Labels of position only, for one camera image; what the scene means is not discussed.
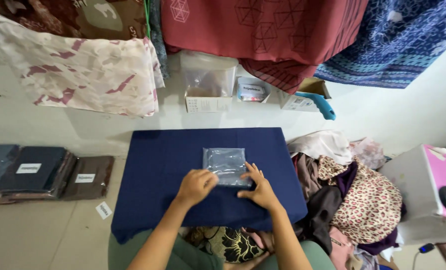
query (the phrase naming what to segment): person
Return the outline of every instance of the person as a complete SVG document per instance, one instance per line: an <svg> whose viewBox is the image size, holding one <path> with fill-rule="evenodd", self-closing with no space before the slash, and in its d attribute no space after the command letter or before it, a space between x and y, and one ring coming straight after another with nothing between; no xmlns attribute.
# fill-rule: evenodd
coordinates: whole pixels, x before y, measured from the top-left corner
<svg viewBox="0 0 446 270"><path fill-rule="evenodd" d="M278 268L280 270L312 270L310 262L295 236L286 210L273 192L270 183L254 163L250 165L246 162L245 164L248 172L241 175L241 178L251 177L256 184L256 189L254 191L239 191L237 196L242 200L254 201L268 210L271 215ZM209 170L192 169L183 178L178 194L127 269L165 269L177 239L178 229L181 227L186 213L192 206L201 202L217 183L218 177ZM222 270L250 270L268 256L267 252L240 264L225 262L222 264Z"/></svg>

